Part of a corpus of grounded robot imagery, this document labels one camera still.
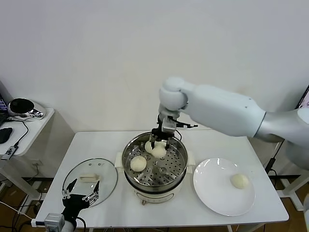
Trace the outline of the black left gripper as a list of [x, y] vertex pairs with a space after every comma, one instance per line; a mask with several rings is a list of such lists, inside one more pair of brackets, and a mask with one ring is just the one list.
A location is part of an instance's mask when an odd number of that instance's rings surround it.
[[95, 187], [93, 188], [93, 192], [87, 196], [80, 194], [70, 194], [76, 182], [77, 178], [70, 182], [66, 188], [62, 189], [62, 203], [64, 206], [62, 214], [65, 218], [78, 217], [82, 210], [89, 208], [99, 198], [98, 192], [100, 181], [96, 183]]

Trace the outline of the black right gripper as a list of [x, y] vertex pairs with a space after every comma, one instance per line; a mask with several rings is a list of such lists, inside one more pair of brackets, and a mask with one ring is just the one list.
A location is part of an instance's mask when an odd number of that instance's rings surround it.
[[155, 142], [166, 141], [165, 149], [169, 149], [174, 137], [174, 121], [171, 114], [159, 113], [157, 116], [157, 128], [151, 130], [149, 142], [151, 148], [154, 148]]

